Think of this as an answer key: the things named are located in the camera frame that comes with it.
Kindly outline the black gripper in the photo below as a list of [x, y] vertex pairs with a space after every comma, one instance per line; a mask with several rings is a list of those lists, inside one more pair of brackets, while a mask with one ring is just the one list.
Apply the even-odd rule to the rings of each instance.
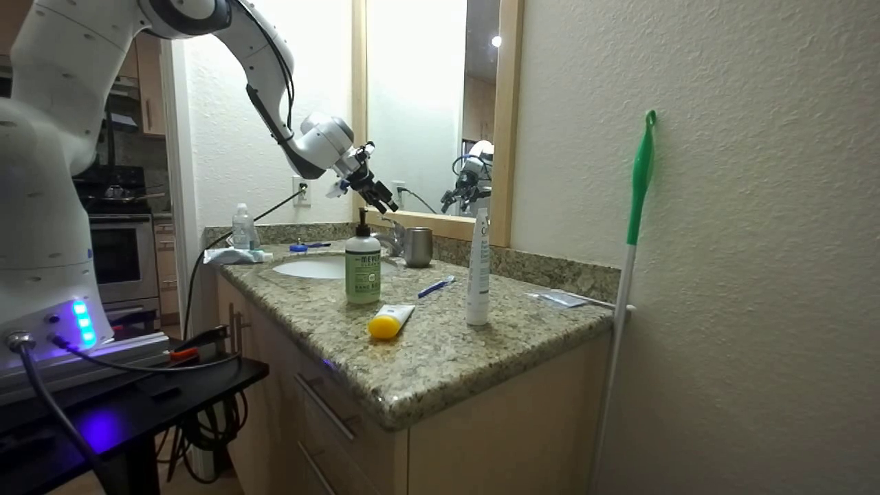
[[338, 192], [356, 191], [370, 207], [375, 207], [381, 215], [400, 213], [400, 203], [385, 181], [375, 177], [370, 169], [375, 142], [366, 141], [364, 147], [352, 147], [341, 153], [341, 159], [333, 166], [338, 181]]

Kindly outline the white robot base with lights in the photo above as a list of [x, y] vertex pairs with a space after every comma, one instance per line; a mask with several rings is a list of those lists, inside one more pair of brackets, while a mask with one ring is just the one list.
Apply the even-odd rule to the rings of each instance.
[[66, 367], [81, 356], [158, 361], [165, 335], [115, 339], [98, 287], [91, 222], [76, 170], [93, 156], [43, 111], [0, 101], [0, 332], [25, 339], [36, 361]]

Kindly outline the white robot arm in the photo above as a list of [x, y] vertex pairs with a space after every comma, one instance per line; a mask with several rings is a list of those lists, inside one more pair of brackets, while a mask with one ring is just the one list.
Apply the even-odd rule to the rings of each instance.
[[60, 184], [98, 159], [104, 101], [133, 41], [214, 37], [242, 67], [246, 93], [300, 178], [335, 173], [370, 207], [396, 213], [341, 118], [294, 118], [294, 60], [254, 0], [30, 0], [3, 100], [3, 196]]

